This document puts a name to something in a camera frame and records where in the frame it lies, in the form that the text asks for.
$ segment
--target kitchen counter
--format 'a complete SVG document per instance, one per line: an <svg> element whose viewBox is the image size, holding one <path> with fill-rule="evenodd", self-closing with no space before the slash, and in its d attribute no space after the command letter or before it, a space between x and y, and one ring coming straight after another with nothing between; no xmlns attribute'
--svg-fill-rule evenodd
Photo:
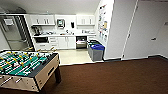
<svg viewBox="0 0 168 94"><path fill-rule="evenodd" d="M88 33L81 33L81 34L74 34L74 35L46 34L46 35L39 35L39 36L32 36L32 37L73 37L73 36L96 36L96 34L88 34Z"/></svg>

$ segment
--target drawer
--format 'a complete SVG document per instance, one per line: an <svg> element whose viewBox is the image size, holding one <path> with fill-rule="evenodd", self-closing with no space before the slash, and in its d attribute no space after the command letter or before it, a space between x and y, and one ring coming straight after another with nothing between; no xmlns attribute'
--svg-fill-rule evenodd
<svg viewBox="0 0 168 94"><path fill-rule="evenodd" d="M58 40L57 37L48 37L49 40Z"/></svg>
<svg viewBox="0 0 168 94"><path fill-rule="evenodd" d="M36 50L49 50L51 47L49 46L49 44L36 44L35 45L35 49Z"/></svg>
<svg viewBox="0 0 168 94"><path fill-rule="evenodd" d="M49 40L49 43L58 43L58 40Z"/></svg>
<svg viewBox="0 0 168 94"><path fill-rule="evenodd" d="M59 48L58 43L50 44L50 46L51 46L51 48L54 47L54 49L58 49Z"/></svg>

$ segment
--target lower cabinet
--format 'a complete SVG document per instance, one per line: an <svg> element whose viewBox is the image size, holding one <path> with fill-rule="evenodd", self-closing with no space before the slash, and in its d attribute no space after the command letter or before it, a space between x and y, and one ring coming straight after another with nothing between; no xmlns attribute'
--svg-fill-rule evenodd
<svg viewBox="0 0 168 94"><path fill-rule="evenodd" d="M76 37L58 37L59 49L76 49Z"/></svg>
<svg viewBox="0 0 168 94"><path fill-rule="evenodd" d="M35 43L35 50L76 49L75 36L48 37L49 43Z"/></svg>

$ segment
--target wooden floor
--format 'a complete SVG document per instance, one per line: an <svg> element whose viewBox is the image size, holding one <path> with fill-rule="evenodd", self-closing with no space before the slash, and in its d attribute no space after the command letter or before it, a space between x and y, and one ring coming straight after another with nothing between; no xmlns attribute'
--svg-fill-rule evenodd
<svg viewBox="0 0 168 94"><path fill-rule="evenodd" d="M161 58L126 60L60 67L44 86L47 94L168 94L168 61ZM0 94L34 92L0 89Z"/></svg>

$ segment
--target cabinet door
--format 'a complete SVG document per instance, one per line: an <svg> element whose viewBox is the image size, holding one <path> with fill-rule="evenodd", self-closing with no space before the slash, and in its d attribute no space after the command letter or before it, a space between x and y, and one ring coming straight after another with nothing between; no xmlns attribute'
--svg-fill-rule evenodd
<svg viewBox="0 0 168 94"><path fill-rule="evenodd" d="M83 16L84 18L84 24L85 25L90 25L91 24L91 21L90 21L90 17L89 16Z"/></svg>
<svg viewBox="0 0 168 94"><path fill-rule="evenodd" d="M89 16L90 25L95 25L95 16Z"/></svg>
<svg viewBox="0 0 168 94"><path fill-rule="evenodd" d="M32 25L39 25L38 15L30 15Z"/></svg>
<svg viewBox="0 0 168 94"><path fill-rule="evenodd" d="M68 49L76 49L76 37L67 37Z"/></svg>
<svg viewBox="0 0 168 94"><path fill-rule="evenodd" d="M77 25L83 25L84 19L83 16L77 16Z"/></svg>
<svg viewBox="0 0 168 94"><path fill-rule="evenodd" d="M58 37L59 49L67 49L67 37Z"/></svg>
<svg viewBox="0 0 168 94"><path fill-rule="evenodd" d="M45 19L45 15L38 15L39 25L46 25L47 21Z"/></svg>
<svg viewBox="0 0 168 94"><path fill-rule="evenodd" d="M45 17L45 20L46 20L46 24L47 25L55 25L54 16L53 15L47 15Z"/></svg>
<svg viewBox="0 0 168 94"><path fill-rule="evenodd" d="M94 25L95 17L89 15L77 16L77 25Z"/></svg>

